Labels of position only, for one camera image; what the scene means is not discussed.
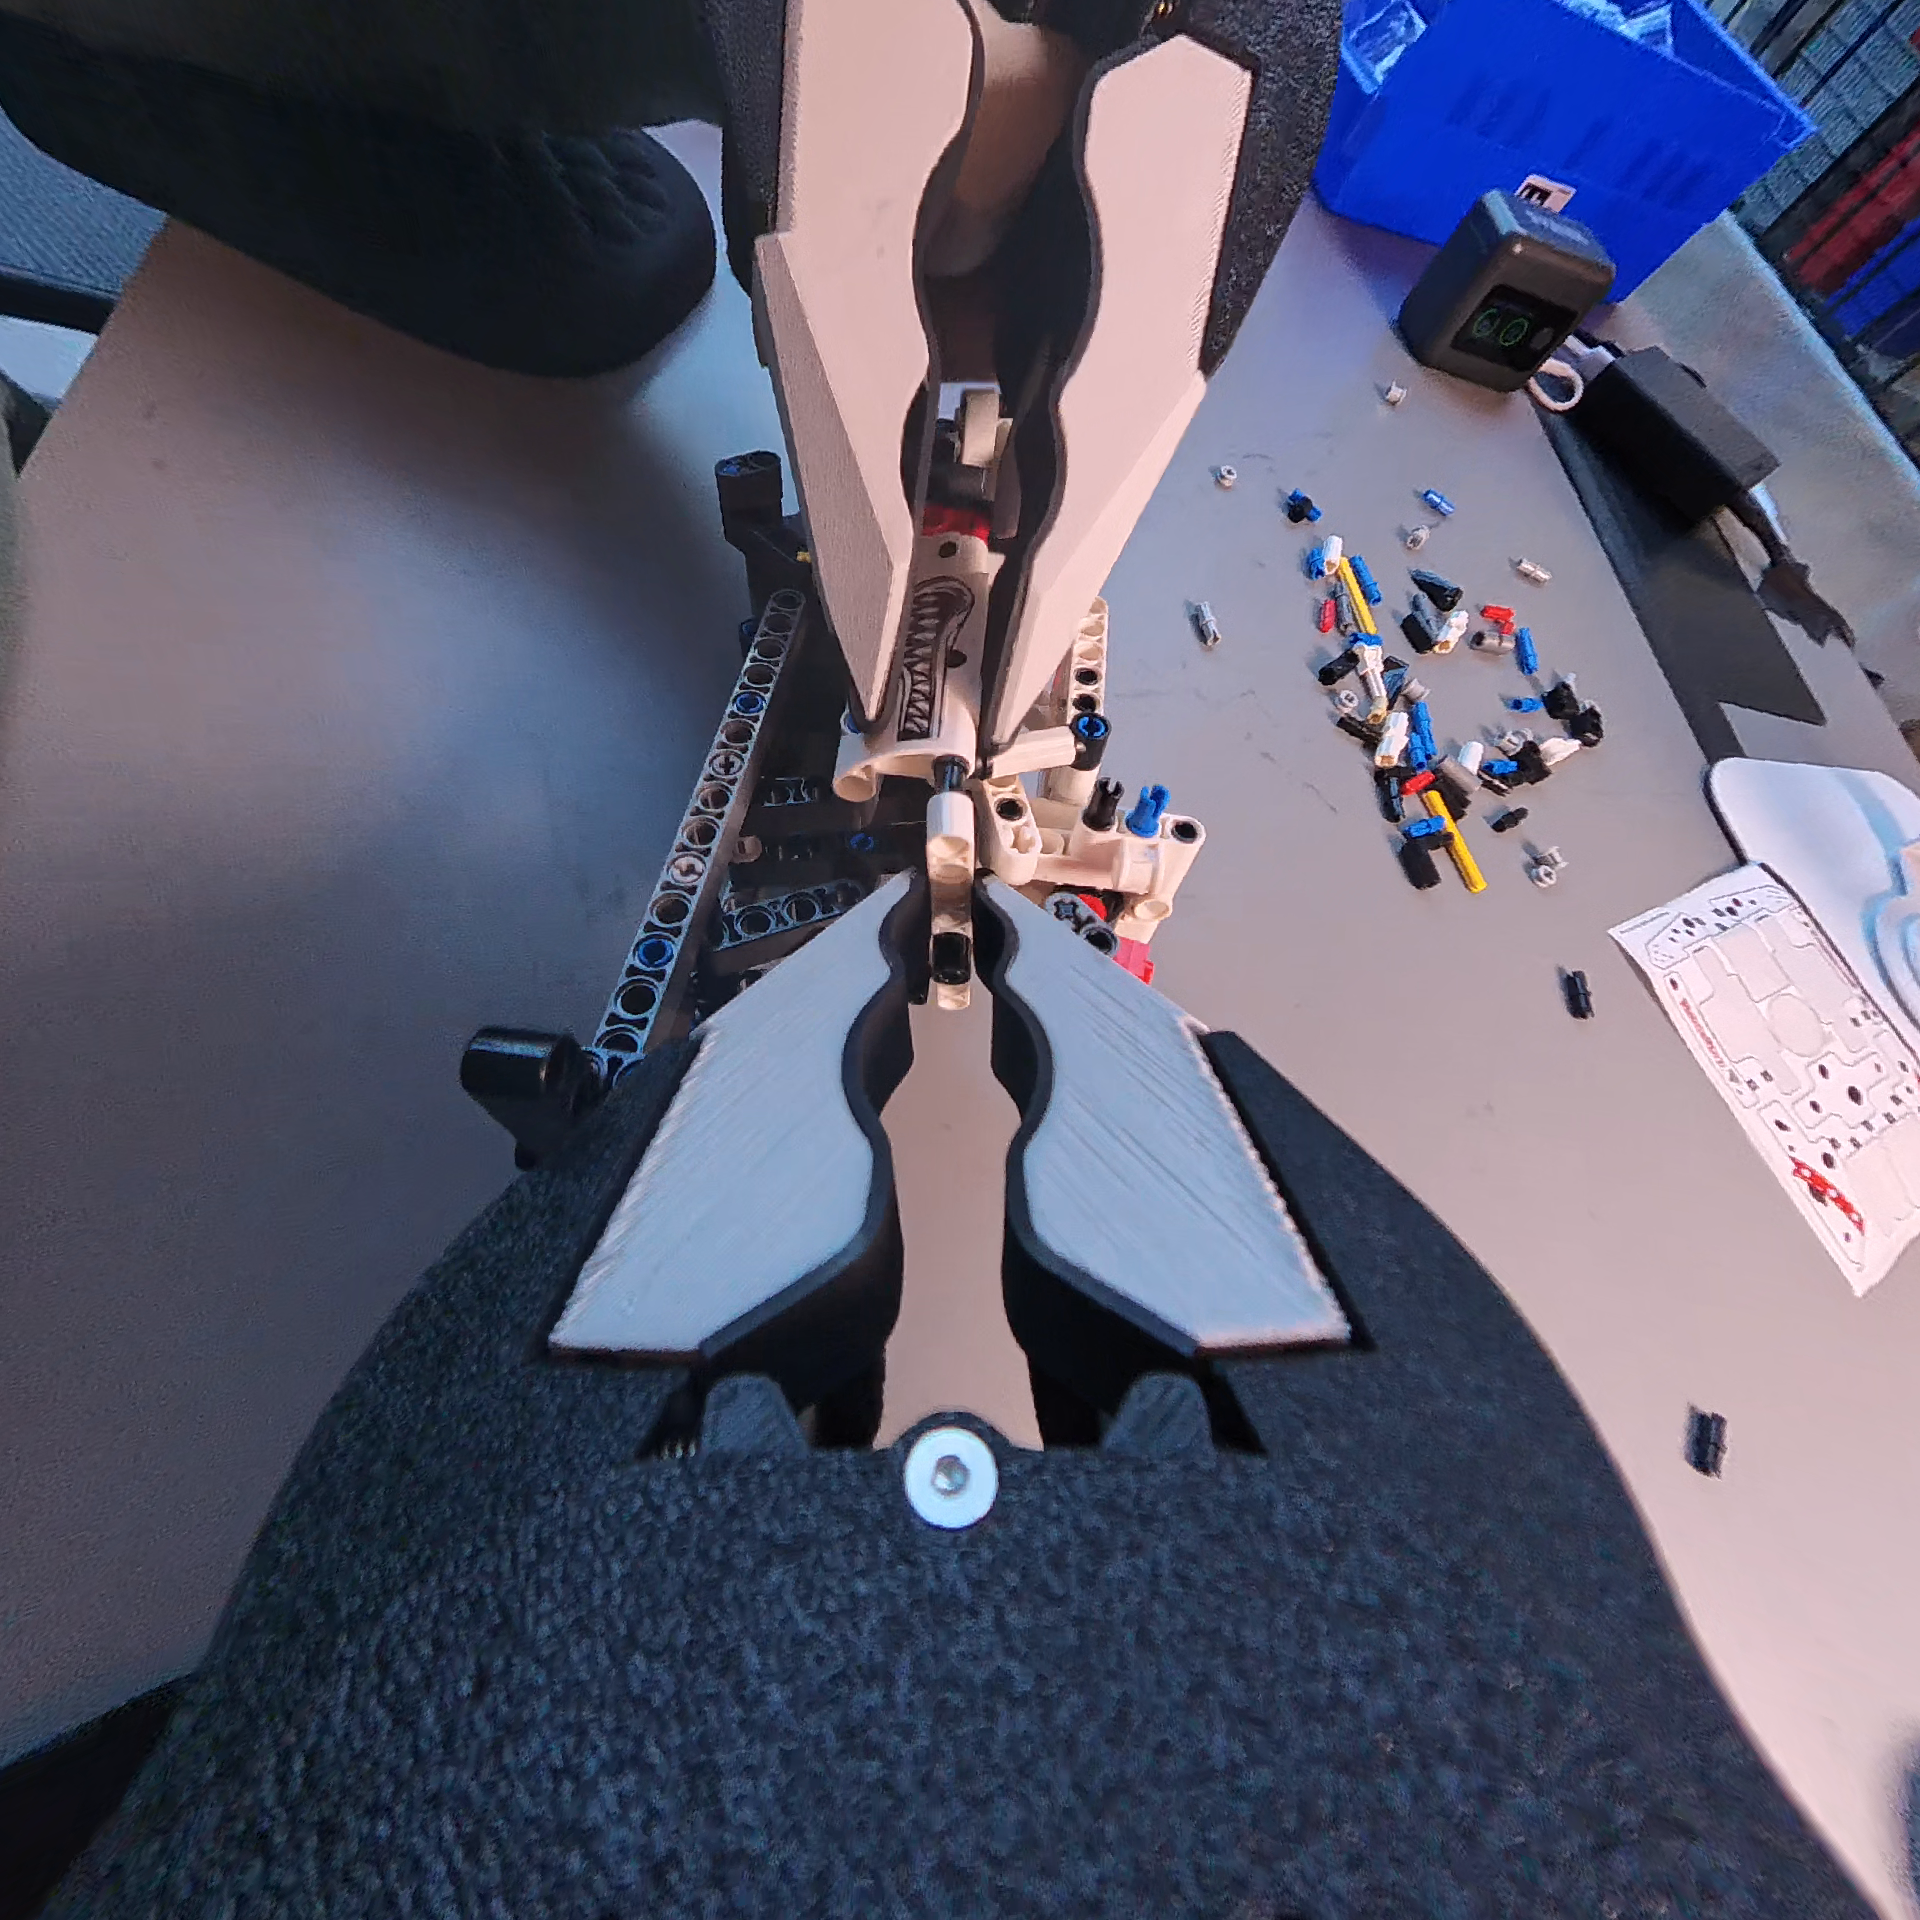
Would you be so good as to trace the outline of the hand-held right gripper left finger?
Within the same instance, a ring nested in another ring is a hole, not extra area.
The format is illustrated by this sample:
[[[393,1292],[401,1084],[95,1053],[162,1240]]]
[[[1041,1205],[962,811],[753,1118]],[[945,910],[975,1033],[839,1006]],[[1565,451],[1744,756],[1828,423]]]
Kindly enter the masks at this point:
[[[557,1319],[557,1353],[721,1357],[827,1283],[892,1192],[863,1019],[903,1009],[888,879],[699,1030],[690,1062]]]

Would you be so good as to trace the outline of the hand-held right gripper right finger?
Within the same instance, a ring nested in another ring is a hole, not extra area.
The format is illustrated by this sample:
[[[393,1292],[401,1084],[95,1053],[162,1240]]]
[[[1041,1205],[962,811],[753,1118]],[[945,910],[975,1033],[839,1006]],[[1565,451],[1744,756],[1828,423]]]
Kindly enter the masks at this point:
[[[1108,1312],[1178,1357],[1352,1337],[1330,1283],[1205,1052],[1208,1028],[1004,879],[993,1067],[1020,1109],[1008,1159],[1005,1303]]]

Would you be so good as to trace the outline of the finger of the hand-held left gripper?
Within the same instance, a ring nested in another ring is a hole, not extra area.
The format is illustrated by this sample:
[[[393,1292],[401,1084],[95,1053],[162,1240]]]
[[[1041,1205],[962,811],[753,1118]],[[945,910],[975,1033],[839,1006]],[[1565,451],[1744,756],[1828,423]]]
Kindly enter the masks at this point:
[[[970,128],[976,24],[955,3],[793,3],[777,193],[754,296],[817,589],[850,703],[880,717],[916,544],[907,409],[929,382],[921,204]]]
[[[1202,335],[1251,89],[1245,69],[1189,36],[1108,61],[1089,87],[1077,183],[1092,292],[1041,407],[1055,476],[983,675],[987,752],[1008,747],[1052,681],[1208,390]]]

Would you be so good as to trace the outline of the brick-built truck model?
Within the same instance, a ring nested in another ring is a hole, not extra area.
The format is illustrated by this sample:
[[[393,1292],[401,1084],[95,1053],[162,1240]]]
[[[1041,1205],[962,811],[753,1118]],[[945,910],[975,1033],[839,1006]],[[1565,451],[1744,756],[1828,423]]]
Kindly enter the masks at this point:
[[[970,1004],[972,889],[995,875],[1153,980],[1149,944],[1205,845],[1162,784],[1130,800],[1100,763],[1108,611],[1096,598],[1016,743],[979,745],[976,641],[1013,517],[1013,427],[995,385],[932,423],[929,495],[882,715],[843,702],[843,660],[811,597],[799,517],[771,451],[716,467],[725,534],[747,566],[740,668],[674,845],[593,1041],[484,1025],[461,1086],[514,1139],[560,1152],[643,1053],[682,1040],[889,878],[923,869],[930,935],[916,1000]]]

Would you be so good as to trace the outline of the pile of small brick pieces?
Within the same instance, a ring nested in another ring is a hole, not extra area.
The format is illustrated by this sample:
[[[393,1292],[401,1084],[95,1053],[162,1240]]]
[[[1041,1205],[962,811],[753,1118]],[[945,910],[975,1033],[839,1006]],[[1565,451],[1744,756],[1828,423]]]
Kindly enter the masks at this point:
[[[1303,580],[1325,644],[1313,675],[1335,731],[1368,760],[1399,871],[1417,892],[1437,889],[1452,872],[1468,896],[1481,896],[1485,871],[1472,829],[1521,835],[1531,813],[1528,795],[1602,745],[1602,709],[1572,675],[1548,670],[1516,606],[1481,601],[1417,561],[1431,518],[1401,534],[1405,584],[1388,587],[1313,493],[1291,489],[1280,510],[1303,529]],[[1492,717],[1460,723],[1435,699],[1437,670],[1466,660],[1506,675],[1485,691]]]

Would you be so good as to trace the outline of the blue storage bin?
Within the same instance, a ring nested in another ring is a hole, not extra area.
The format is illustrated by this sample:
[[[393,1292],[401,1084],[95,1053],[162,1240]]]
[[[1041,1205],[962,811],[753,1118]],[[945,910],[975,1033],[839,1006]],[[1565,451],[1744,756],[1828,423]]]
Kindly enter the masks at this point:
[[[1437,245],[1485,189],[1569,185],[1626,299],[1815,128],[1691,3],[1672,5],[1669,53],[1562,5],[1425,11],[1381,79],[1341,48],[1313,183],[1345,219]]]

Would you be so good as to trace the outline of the small black device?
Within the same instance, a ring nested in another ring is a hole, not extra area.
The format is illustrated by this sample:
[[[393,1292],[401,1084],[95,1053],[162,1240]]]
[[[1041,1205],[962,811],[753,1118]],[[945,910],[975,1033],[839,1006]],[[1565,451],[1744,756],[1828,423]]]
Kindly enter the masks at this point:
[[[1411,286],[1396,331],[1421,366],[1516,392],[1613,280],[1592,228],[1488,189]]]

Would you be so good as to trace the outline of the black power adapter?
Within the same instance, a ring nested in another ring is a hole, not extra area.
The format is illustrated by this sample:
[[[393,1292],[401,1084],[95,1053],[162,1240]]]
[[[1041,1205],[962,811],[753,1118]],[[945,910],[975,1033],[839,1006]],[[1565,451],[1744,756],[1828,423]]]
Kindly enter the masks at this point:
[[[1584,375],[1572,427],[1624,480],[1684,526],[1732,507],[1781,457],[1691,368],[1640,348]]]

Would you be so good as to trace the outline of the sticker sheet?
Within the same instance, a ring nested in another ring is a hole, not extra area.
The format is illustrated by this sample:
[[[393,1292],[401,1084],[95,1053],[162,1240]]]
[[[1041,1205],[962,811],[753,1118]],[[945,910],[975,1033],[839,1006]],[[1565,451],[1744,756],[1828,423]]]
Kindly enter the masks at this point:
[[[1857,1295],[1917,1233],[1915,1046],[1748,864],[1611,928]]]

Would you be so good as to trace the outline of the white book stand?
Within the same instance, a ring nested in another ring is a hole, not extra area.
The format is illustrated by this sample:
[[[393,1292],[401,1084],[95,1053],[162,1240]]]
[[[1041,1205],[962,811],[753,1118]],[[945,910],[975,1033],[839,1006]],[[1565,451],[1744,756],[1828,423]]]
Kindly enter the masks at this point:
[[[1917,800],[1868,771],[1722,759],[1709,803],[1828,935],[1908,1040],[1917,1038]]]

